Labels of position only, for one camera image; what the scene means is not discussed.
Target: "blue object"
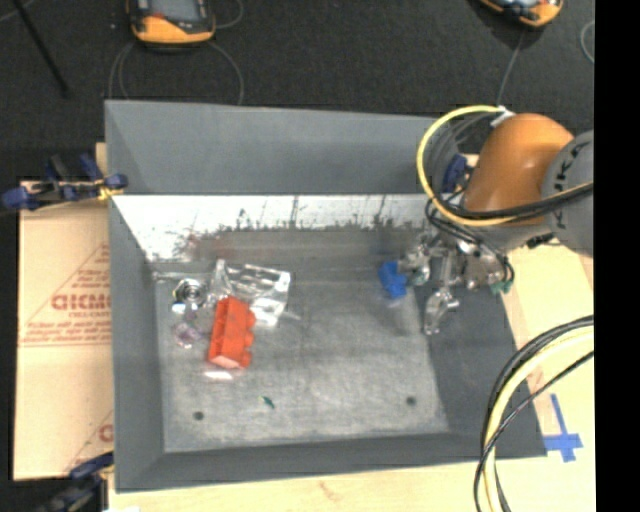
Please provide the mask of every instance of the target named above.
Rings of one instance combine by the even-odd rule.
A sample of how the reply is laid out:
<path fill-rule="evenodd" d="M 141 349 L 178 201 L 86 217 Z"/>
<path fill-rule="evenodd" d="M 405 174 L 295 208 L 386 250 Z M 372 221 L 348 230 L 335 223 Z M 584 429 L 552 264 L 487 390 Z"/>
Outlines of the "blue object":
<path fill-rule="evenodd" d="M 79 156 L 83 176 L 69 173 L 59 155 L 45 164 L 45 179 L 31 188 L 16 187 L 4 192 L 2 204 L 9 210 L 37 210 L 55 203 L 81 201 L 99 197 L 104 189 L 122 190 L 129 185 L 124 174 L 106 178 L 89 153 Z"/>
<path fill-rule="evenodd" d="M 563 462 L 572 462 L 576 460 L 574 450 L 576 448 L 583 447 L 582 441 L 578 434 L 569 434 L 567 432 L 567 425 L 564 422 L 562 411 L 560 410 L 560 403 L 558 402 L 558 397 L 555 394 L 551 395 L 551 402 L 553 404 L 553 409 L 556 412 L 556 416 L 558 417 L 561 433 L 552 436 L 544 436 L 544 446 L 547 451 L 558 450 L 562 455 Z"/>
<path fill-rule="evenodd" d="M 69 473 L 69 478 L 71 478 L 72 480 L 86 478 L 89 475 L 100 471 L 101 469 L 111 466 L 113 464 L 113 461 L 113 452 L 99 455 L 93 459 L 83 462 L 79 466 L 72 469 Z"/>
<path fill-rule="evenodd" d="M 407 276 L 398 273 L 398 262 L 387 261 L 378 269 L 378 277 L 382 286 L 392 299 L 407 294 Z"/>
<path fill-rule="evenodd" d="M 112 174 L 104 179 L 104 185 L 111 190 L 120 190 L 129 185 L 129 179 L 124 174 Z"/>
<path fill-rule="evenodd" d="M 456 183 L 460 176 L 467 168 L 467 159 L 461 154 L 456 154 L 449 162 L 447 169 L 444 171 L 444 178 L 442 179 L 442 193 L 450 194 L 455 192 Z"/>
<path fill-rule="evenodd" d="M 35 210 L 40 207 L 37 197 L 27 192 L 25 187 L 12 188 L 4 192 L 2 204 L 9 210 Z"/>
<path fill-rule="evenodd" d="M 89 153 L 82 153 L 80 155 L 80 164 L 82 165 L 82 170 L 91 181 L 98 181 L 103 178 L 102 171 Z"/>

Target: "orange device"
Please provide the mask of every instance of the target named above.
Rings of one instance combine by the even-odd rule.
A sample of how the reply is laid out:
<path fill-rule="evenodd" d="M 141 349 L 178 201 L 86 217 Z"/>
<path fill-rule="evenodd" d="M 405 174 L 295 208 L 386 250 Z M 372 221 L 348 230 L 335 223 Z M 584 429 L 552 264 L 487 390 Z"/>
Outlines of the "orange device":
<path fill-rule="evenodd" d="M 529 25 L 541 27 L 555 18 L 564 0 L 480 0 L 494 11 Z"/>
<path fill-rule="evenodd" d="M 253 344 L 251 328 L 256 317 L 249 304 L 236 297 L 225 297 L 216 306 L 209 362 L 223 368 L 246 368 L 251 364 L 249 347 Z"/>
<path fill-rule="evenodd" d="M 184 48 L 215 32 L 209 0 L 126 0 L 131 30 L 145 45 Z"/>
<path fill-rule="evenodd" d="M 542 184 L 554 158 L 573 135 L 540 114 L 516 114 L 491 132 L 464 194 L 465 208 L 489 212 L 542 200 Z M 539 224 L 543 217 L 511 223 Z"/>

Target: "red block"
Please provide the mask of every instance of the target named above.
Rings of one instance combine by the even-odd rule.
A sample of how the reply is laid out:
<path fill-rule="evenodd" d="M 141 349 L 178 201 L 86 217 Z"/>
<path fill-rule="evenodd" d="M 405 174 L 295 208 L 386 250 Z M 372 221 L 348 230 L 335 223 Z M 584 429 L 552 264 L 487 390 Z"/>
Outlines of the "red block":
<path fill-rule="evenodd" d="M 213 321 L 208 360 L 224 368 L 246 368 L 251 364 L 251 328 L 256 317 L 249 304 L 235 297 L 218 302 Z"/>

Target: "green speck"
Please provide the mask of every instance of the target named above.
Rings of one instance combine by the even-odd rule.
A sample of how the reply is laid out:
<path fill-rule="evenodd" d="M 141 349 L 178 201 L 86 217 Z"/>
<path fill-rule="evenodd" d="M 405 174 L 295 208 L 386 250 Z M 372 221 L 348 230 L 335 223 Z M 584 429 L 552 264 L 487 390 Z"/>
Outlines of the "green speck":
<path fill-rule="evenodd" d="M 490 286 L 490 288 L 491 288 L 491 292 L 494 295 L 498 295 L 500 292 L 504 294 L 509 293 L 512 286 L 513 286 L 513 280 L 509 280 L 509 281 L 498 281 L 497 283 L 493 283 Z"/>
<path fill-rule="evenodd" d="M 261 396 L 260 400 L 262 400 L 265 404 L 267 404 L 272 409 L 276 408 L 276 404 L 274 404 L 271 398 L 269 398 L 268 396 Z"/>

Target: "black floor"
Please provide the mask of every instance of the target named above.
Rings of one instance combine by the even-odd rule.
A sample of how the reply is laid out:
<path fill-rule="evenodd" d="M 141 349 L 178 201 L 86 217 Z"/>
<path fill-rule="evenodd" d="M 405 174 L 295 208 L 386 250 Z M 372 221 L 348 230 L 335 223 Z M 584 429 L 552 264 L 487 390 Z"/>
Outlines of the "black floor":
<path fill-rule="evenodd" d="M 524 34 L 476 0 L 244 2 L 242 21 L 216 37 L 241 70 L 244 105 L 437 116 L 495 104 L 510 68 L 501 103 L 546 114 L 576 134 L 594 128 L 595 68 L 588 54 L 594 54 L 595 27 L 587 24 L 595 0 L 567 0 L 549 26 Z M 107 96 L 238 101 L 234 68 L 210 47 L 158 55 L 136 45 L 119 73 L 114 61 L 132 41 L 124 0 L 24 4 L 72 95 L 61 96 L 25 24 L 12 15 L 13 1 L 0 0 L 0 190 L 40 175 L 42 158 L 53 152 L 101 140 Z M 214 4 L 219 23 L 235 17 L 236 0 Z M 0 216 L 3 484 L 11 475 L 16 236 L 16 218 Z M 18 500 L 40 499 L 24 484 L 12 487 L 23 498 L 0 497 L 0 505 L 13 502 L 20 510 Z"/>

